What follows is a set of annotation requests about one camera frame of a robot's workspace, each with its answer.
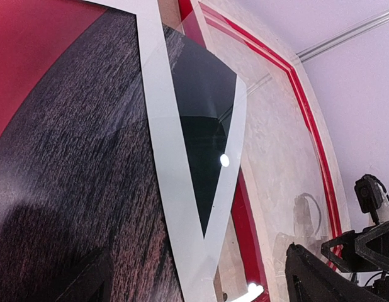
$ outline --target transparent plastic sheet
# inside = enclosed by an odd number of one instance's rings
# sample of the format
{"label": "transparent plastic sheet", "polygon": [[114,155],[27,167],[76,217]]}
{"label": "transparent plastic sheet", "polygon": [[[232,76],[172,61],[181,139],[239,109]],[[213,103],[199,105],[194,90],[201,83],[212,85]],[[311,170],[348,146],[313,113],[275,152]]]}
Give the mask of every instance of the transparent plastic sheet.
{"label": "transparent plastic sheet", "polygon": [[[200,1],[183,20],[181,28],[191,29],[196,20],[205,47],[235,71],[247,86],[241,169],[256,224],[269,299],[288,301],[285,279],[288,246],[293,242],[302,244],[327,262],[320,254],[320,246],[335,235],[330,225],[326,180],[322,178],[320,166],[322,150],[318,150],[288,73],[257,53],[252,48],[254,43],[249,46],[249,41],[238,35],[233,24],[221,18],[220,13],[236,24],[248,26],[254,36],[296,71],[328,161],[343,231],[350,229],[347,204],[329,132],[299,58],[238,3]],[[235,248],[224,244],[218,275],[222,291],[231,301],[243,295],[247,288],[244,265],[236,260],[240,257],[240,246],[230,224],[225,242],[231,242]]]}

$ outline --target black mechanical device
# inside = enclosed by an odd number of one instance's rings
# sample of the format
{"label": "black mechanical device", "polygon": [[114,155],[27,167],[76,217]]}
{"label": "black mechanical device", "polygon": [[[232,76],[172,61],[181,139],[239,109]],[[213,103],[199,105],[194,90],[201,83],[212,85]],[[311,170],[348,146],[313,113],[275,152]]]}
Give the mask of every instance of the black mechanical device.
{"label": "black mechanical device", "polygon": [[[369,213],[375,225],[361,233],[348,231],[322,244],[322,255],[341,272],[353,273],[353,278],[349,281],[334,272],[301,245],[291,245],[286,260],[291,302],[389,301],[389,195],[382,182],[369,174],[356,181],[354,190],[361,211]],[[333,253],[334,247],[341,248],[340,255]],[[358,272],[379,272],[373,277],[381,276],[372,286],[367,282],[360,287]]]}

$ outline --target wood grain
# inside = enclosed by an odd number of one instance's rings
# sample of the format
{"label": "wood grain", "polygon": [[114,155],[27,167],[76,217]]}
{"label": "wood grain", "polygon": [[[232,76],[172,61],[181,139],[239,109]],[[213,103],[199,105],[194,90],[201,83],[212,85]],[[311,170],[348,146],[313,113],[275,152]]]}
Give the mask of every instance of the wood grain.
{"label": "wood grain", "polygon": [[0,301],[45,288],[104,246],[115,268],[113,301],[183,300],[135,17],[114,10],[54,63],[0,138]]}

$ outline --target dark wood panel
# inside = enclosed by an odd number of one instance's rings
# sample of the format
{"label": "dark wood panel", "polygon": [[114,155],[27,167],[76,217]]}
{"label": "dark wood panel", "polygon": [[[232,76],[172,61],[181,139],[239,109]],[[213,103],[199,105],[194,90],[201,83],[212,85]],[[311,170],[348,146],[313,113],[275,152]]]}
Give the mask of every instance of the dark wood panel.
{"label": "dark wood panel", "polygon": [[0,301],[45,288],[104,246],[115,268],[113,301],[183,300],[135,17],[113,10],[56,61],[0,138]]}

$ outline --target black wood grain surface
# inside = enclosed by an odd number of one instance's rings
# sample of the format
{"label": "black wood grain surface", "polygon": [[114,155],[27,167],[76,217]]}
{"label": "black wood grain surface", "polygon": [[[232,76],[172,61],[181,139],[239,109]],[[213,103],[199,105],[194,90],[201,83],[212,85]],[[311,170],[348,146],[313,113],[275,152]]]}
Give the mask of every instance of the black wood grain surface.
{"label": "black wood grain surface", "polygon": [[22,301],[97,247],[110,249],[113,301],[183,300],[135,17],[114,10],[54,63],[0,138],[0,301]]}

